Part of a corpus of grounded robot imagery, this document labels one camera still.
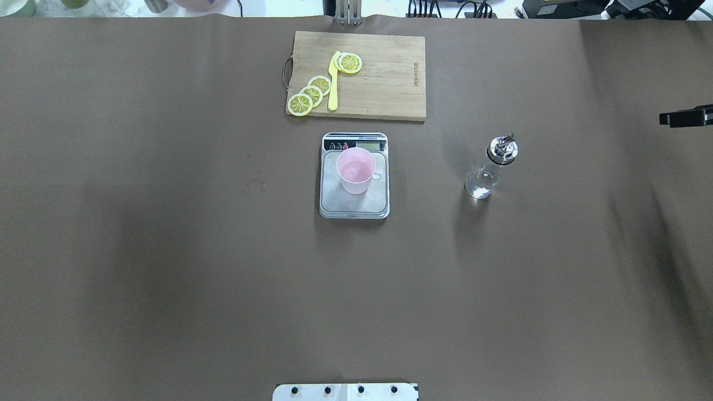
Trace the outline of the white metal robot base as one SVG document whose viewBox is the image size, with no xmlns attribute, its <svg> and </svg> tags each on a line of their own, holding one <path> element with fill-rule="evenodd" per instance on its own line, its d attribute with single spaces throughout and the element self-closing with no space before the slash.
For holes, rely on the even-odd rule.
<svg viewBox="0 0 713 401">
<path fill-rule="evenodd" d="M 272 400 L 420 400 L 420 394 L 412 383 L 283 384 Z"/>
</svg>

